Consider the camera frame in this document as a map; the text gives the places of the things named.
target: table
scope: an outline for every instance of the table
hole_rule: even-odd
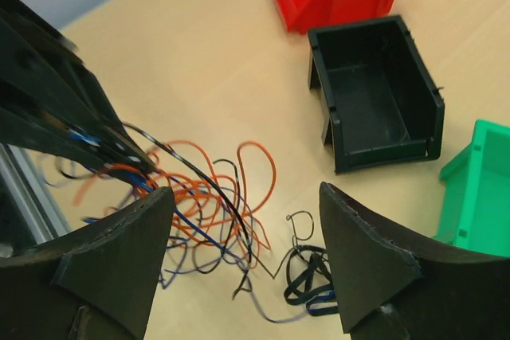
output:
[[[235,156],[246,139],[263,143],[277,162],[275,194],[259,215],[268,230],[276,266],[290,246],[285,216],[308,209],[318,217],[318,189],[331,182],[369,208],[427,236],[435,234],[444,186],[440,169],[469,141],[476,119],[510,124],[510,0],[396,0],[438,87],[446,114],[442,156],[435,162],[399,164],[335,176],[330,148],[320,141],[322,114],[307,87],[308,41],[287,34],[273,0],[111,0],[65,30],[126,119],[161,139],[190,139],[212,158]],[[139,141],[143,147],[148,143]],[[185,155],[196,159],[191,150]],[[246,153],[254,201],[268,187],[269,165]],[[170,158],[165,166],[175,164]],[[70,206],[77,185],[54,195],[72,227],[95,214],[123,186],[96,185],[85,203]],[[320,230],[312,243],[322,244]],[[296,309],[282,299],[283,276],[254,272],[268,314]],[[272,325],[247,295],[231,301],[239,280],[232,267],[208,276],[177,278],[158,290],[147,339],[327,339],[342,335],[338,316]]]

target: tabletop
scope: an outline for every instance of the tabletop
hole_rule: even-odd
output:
[[[510,25],[510,0],[395,0],[391,13],[403,16],[436,85],[444,88],[441,157],[342,175],[334,174],[332,150],[320,139],[320,102],[308,90],[308,39],[285,32],[273,0],[110,0],[64,33],[122,120],[162,140],[196,142],[211,158],[235,158],[239,143],[250,139],[271,152],[277,185],[258,218],[273,246],[262,259],[274,268],[290,247],[287,214],[306,209],[320,226],[322,181],[432,236],[444,194],[441,168],[469,143],[476,119],[510,125],[510,29],[504,27]],[[180,150],[199,160],[190,148]],[[244,156],[250,201],[256,203],[269,187],[270,166],[256,150]],[[171,158],[162,161],[177,169]],[[83,215],[100,215],[125,190],[120,182],[95,184],[75,208],[71,200],[78,187],[53,191],[73,228],[83,225]],[[324,243],[319,229],[311,243]],[[247,294],[232,301],[239,278],[235,267],[222,265],[210,275],[180,276],[159,289],[146,339],[349,338],[338,315],[266,322]],[[283,300],[283,276],[273,281],[257,268],[253,282],[271,317],[300,313]]]

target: black bin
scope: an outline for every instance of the black bin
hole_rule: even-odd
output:
[[[437,159],[445,104],[400,16],[308,31],[335,172]]]

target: green plastic container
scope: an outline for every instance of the green plastic container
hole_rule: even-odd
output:
[[[446,192],[435,239],[510,256],[510,128],[478,120],[471,143],[440,179]]]

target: wooden table surface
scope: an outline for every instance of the wooden table surface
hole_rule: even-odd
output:
[[[162,140],[195,141],[211,158],[234,158],[247,139],[268,148],[277,163],[277,187],[259,218],[273,245],[263,260],[274,267],[290,247],[288,213],[307,209],[319,226],[322,181],[417,232],[435,234],[444,193],[440,169],[470,141],[476,119],[510,125],[510,0],[396,0],[392,14],[404,17],[437,86],[444,87],[442,155],[435,162],[338,176],[332,151],[320,140],[317,94],[307,86],[308,40],[284,31],[273,0],[111,0],[65,34],[121,119]],[[198,161],[192,150],[182,152]],[[268,188],[269,164],[255,150],[246,151],[245,160],[250,200],[256,201]],[[171,158],[163,165],[182,169]],[[77,187],[54,190],[74,228],[82,215],[100,215],[125,190],[120,182],[98,183],[73,208]],[[312,243],[323,243],[319,229]],[[147,339],[348,338],[339,316],[265,322],[247,294],[231,301],[239,277],[235,267],[221,266],[158,290]],[[272,281],[258,268],[253,279],[269,315],[300,312],[284,303],[283,276]]]

